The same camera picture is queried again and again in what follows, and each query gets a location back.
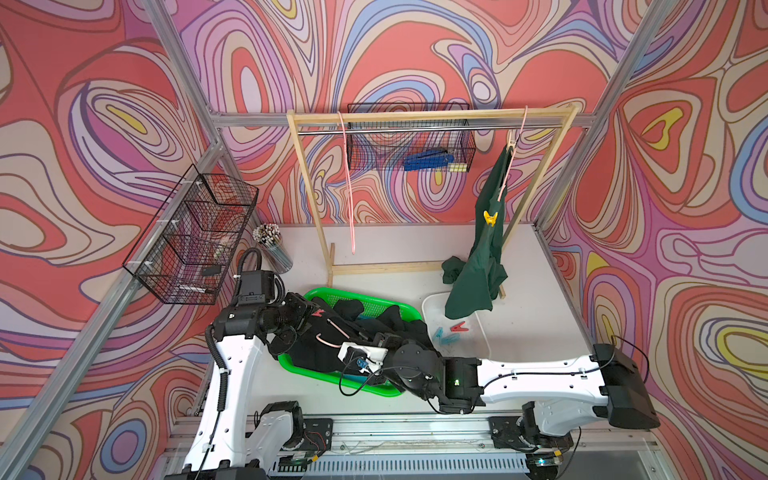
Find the black t-shirt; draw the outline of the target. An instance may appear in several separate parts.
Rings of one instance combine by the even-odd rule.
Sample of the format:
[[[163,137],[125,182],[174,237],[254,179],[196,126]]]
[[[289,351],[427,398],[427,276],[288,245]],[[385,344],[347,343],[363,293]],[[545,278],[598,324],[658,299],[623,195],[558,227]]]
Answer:
[[[300,335],[299,336],[294,336],[293,334],[289,334],[289,335],[286,335],[286,336],[278,336],[277,333],[276,333],[275,336],[273,337],[273,339],[272,339],[272,341],[271,341],[271,343],[269,345],[269,352],[273,356],[273,358],[275,358],[276,360],[277,360],[277,358],[280,355],[285,353],[285,351],[290,348],[289,345],[288,345],[288,337],[289,336],[292,336],[294,339],[298,339]],[[361,340],[354,340],[352,343],[357,343],[357,344],[364,345],[364,346],[373,346],[373,347],[375,347],[374,346],[374,338],[369,340],[369,341],[367,341],[367,342],[362,342]],[[433,345],[431,345],[430,347],[425,347],[425,346],[420,345],[418,342],[416,342],[414,340],[413,340],[413,343],[417,344],[420,347],[424,347],[424,348],[426,348],[428,350],[433,350],[434,349]]]

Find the light blue plastic clothespin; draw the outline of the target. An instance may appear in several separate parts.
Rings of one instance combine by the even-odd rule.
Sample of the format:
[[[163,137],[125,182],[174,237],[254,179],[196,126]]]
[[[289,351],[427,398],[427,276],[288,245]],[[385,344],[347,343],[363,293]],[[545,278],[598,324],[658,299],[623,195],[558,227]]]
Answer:
[[[461,339],[461,335],[459,333],[453,333],[453,334],[442,337],[440,339],[440,344],[451,345],[458,342],[460,339]]]

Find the red plastic clothespin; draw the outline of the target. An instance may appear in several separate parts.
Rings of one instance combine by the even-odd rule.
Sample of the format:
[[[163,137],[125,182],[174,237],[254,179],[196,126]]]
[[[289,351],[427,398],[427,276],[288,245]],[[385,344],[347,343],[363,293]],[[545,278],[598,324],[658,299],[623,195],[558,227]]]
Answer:
[[[463,334],[463,333],[468,333],[469,331],[470,329],[468,328],[465,321],[460,321],[450,327],[450,332],[452,334]]]

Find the pink hanger of teal shirt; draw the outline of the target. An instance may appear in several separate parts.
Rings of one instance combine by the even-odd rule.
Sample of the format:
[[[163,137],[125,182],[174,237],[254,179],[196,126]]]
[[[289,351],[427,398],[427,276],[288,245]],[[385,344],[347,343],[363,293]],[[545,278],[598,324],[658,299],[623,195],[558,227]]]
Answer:
[[[343,171],[345,176],[345,185],[347,189],[347,223],[349,228],[349,237],[350,237],[350,252],[352,255],[356,254],[356,231],[355,231],[355,220],[354,220],[354,197],[353,197],[353,188],[352,188],[352,179],[351,179],[351,172],[349,167],[349,153],[347,149],[347,141],[348,141],[348,135],[347,135],[347,124],[344,121],[343,113],[340,110],[337,110],[336,112],[338,117],[338,123],[339,128],[341,131],[341,136],[343,140],[343,146],[342,146],[342,165],[343,165]]]

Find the pink hanger of black shirt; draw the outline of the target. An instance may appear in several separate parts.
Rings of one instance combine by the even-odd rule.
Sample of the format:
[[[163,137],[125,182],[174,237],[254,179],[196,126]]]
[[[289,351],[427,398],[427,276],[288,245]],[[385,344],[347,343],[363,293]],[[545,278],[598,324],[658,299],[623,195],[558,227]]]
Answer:
[[[358,338],[356,333],[346,330],[331,319],[318,321],[315,330],[314,338],[329,348],[339,349],[344,343],[353,342]]]

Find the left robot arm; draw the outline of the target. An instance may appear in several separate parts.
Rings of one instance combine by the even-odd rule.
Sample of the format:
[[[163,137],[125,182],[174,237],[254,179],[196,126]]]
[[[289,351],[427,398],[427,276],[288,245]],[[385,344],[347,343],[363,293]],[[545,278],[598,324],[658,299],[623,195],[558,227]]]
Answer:
[[[178,479],[265,479],[279,456],[305,439],[298,402],[253,413],[248,397],[258,363],[294,346],[313,308],[260,264],[248,270],[238,261],[235,280],[230,302],[204,332],[214,370]]]

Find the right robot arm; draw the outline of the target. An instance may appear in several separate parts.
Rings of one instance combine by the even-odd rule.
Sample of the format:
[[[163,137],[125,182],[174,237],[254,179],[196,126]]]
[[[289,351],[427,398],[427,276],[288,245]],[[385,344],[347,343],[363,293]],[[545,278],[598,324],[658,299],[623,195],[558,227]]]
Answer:
[[[370,361],[383,377],[442,415],[468,415],[479,407],[519,401],[522,437],[564,437],[605,420],[627,430],[652,430],[661,421],[637,363],[612,343],[565,360],[510,363],[446,357],[415,342]]]

